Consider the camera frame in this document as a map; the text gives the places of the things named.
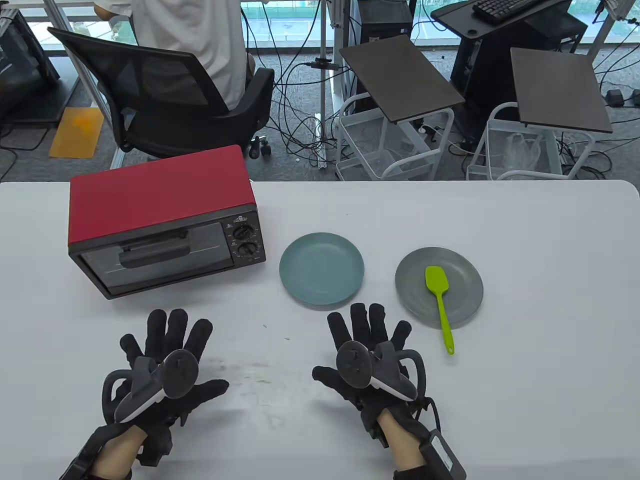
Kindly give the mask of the person's left hand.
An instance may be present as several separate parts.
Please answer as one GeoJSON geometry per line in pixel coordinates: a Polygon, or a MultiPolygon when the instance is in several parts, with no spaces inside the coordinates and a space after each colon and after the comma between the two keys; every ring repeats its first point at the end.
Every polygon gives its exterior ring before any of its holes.
{"type": "Polygon", "coordinates": [[[169,440],[176,421],[184,425],[192,411],[225,394],[229,382],[224,379],[197,384],[212,332],[206,318],[188,327],[188,314],[182,308],[151,311],[144,348],[130,333],[119,340],[128,369],[110,374],[103,387],[106,422],[136,427],[161,444],[169,440]]]}

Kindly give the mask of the person's right hand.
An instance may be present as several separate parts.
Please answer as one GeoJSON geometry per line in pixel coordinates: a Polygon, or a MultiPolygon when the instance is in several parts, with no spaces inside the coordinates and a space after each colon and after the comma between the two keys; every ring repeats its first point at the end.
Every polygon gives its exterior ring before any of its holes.
{"type": "MultiPolygon", "coordinates": [[[[377,302],[373,302],[369,307],[362,302],[352,304],[350,321],[351,333],[341,313],[333,311],[327,316],[327,324],[336,349],[351,340],[361,343],[370,350],[382,342],[390,341],[393,343],[394,350],[400,351],[405,347],[406,340],[412,331],[412,325],[409,322],[400,320],[392,336],[388,336],[386,310],[377,302]]],[[[428,428],[418,420],[420,411],[426,407],[425,402],[405,402],[372,386],[364,389],[354,388],[343,380],[338,370],[329,366],[315,366],[311,376],[315,381],[333,389],[344,400],[352,403],[359,411],[362,423],[368,432],[374,430],[375,425],[382,424],[378,418],[385,409],[405,430],[418,433],[418,436],[429,432],[428,428]]]]}

